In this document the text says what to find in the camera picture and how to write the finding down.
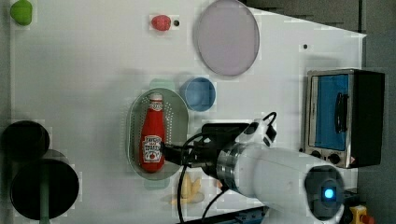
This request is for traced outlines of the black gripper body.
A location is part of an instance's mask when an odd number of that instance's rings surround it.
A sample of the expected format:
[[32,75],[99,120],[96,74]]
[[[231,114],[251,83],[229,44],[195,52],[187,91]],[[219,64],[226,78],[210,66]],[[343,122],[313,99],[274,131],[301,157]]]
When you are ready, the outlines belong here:
[[186,147],[162,143],[161,153],[174,164],[200,167],[207,175],[217,176],[220,152],[234,144],[247,126],[245,122],[207,123],[202,128],[200,140],[193,140]]

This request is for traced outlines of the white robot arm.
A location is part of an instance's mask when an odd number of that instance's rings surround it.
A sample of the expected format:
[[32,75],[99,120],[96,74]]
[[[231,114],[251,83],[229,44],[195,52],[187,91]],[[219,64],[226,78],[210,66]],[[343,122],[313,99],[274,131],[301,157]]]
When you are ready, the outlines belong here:
[[270,208],[267,224],[337,224],[344,180],[332,164],[299,151],[272,147],[275,130],[262,121],[208,123],[184,144],[161,144],[167,161],[201,168],[223,191]]

